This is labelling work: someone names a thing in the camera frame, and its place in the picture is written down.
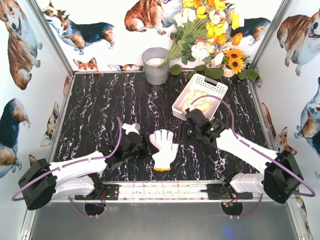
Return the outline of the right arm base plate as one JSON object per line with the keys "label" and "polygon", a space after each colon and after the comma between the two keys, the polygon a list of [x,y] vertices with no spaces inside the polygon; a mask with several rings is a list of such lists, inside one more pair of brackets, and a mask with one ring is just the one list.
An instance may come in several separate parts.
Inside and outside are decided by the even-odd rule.
{"label": "right arm base plate", "polygon": [[202,193],[207,193],[209,200],[232,200],[236,197],[239,200],[251,200],[253,194],[250,192],[236,192],[229,183],[209,183],[206,189],[200,190]]}

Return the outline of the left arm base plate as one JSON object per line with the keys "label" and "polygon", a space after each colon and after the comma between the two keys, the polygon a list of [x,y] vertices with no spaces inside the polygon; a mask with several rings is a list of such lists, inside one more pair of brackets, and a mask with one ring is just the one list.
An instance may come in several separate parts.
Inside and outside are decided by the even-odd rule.
{"label": "left arm base plate", "polygon": [[104,184],[99,188],[95,188],[89,195],[75,195],[75,200],[106,200],[116,201],[119,197],[119,184]]}

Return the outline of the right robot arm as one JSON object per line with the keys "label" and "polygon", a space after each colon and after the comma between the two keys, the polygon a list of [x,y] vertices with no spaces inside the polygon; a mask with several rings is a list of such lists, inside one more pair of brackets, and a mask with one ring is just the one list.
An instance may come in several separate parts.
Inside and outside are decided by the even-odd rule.
{"label": "right robot arm", "polygon": [[284,204],[303,180],[295,156],[288,150],[277,152],[235,134],[222,123],[212,123],[199,109],[187,109],[180,133],[183,144],[201,142],[228,152],[251,165],[257,173],[233,173],[225,180],[228,193],[266,194]]}

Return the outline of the cream knit glove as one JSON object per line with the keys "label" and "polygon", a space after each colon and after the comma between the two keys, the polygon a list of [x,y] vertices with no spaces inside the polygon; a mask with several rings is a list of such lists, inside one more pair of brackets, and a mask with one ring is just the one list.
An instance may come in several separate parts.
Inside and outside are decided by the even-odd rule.
{"label": "cream knit glove", "polygon": [[[186,114],[186,109],[190,108],[191,103],[201,97],[207,95],[206,92],[201,91],[201,90],[191,90],[184,99],[183,107],[182,107],[182,112]],[[213,107],[213,99],[210,97],[203,97],[199,100],[197,100],[193,104],[195,109],[199,109],[202,111],[203,114],[206,114],[212,107]]]}

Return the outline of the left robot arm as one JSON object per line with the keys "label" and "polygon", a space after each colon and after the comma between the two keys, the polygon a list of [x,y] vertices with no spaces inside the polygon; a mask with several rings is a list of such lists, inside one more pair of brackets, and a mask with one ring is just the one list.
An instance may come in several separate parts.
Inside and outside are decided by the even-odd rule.
{"label": "left robot arm", "polygon": [[40,159],[18,181],[27,209],[37,210],[54,199],[100,200],[108,188],[100,174],[118,168],[126,161],[145,160],[158,150],[146,135],[124,134],[119,145],[112,142],[79,158],[48,163]]}

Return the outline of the blue dotted glove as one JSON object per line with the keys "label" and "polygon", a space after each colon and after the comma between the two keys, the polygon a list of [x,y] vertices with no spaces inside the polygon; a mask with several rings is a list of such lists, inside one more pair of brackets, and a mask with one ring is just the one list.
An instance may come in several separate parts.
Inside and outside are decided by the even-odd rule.
{"label": "blue dotted glove", "polygon": [[155,171],[171,170],[171,163],[175,160],[179,148],[177,143],[173,143],[173,138],[174,133],[166,129],[156,130],[149,136],[150,143],[158,149],[158,152],[152,155]]}

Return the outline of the white plastic storage basket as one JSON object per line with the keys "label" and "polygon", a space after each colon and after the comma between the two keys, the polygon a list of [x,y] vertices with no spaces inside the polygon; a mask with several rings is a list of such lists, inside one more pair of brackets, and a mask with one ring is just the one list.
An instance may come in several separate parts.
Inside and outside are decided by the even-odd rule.
{"label": "white plastic storage basket", "polygon": [[228,87],[221,82],[213,80],[204,75],[195,73],[191,77],[187,85],[184,87],[184,89],[182,90],[178,98],[175,100],[174,104],[172,105],[172,114],[176,118],[183,121],[186,120],[186,117],[185,117],[186,114],[182,112],[183,105],[185,102],[185,97],[191,90],[200,90],[200,91],[206,92],[207,95],[203,95],[195,99],[191,103],[188,109],[190,110],[195,109],[193,104],[201,98],[204,98],[204,97],[212,98],[213,107],[206,114],[204,114],[204,116],[210,121],[213,120],[214,114],[221,103],[221,99],[223,99],[223,97],[225,96],[228,90]]}

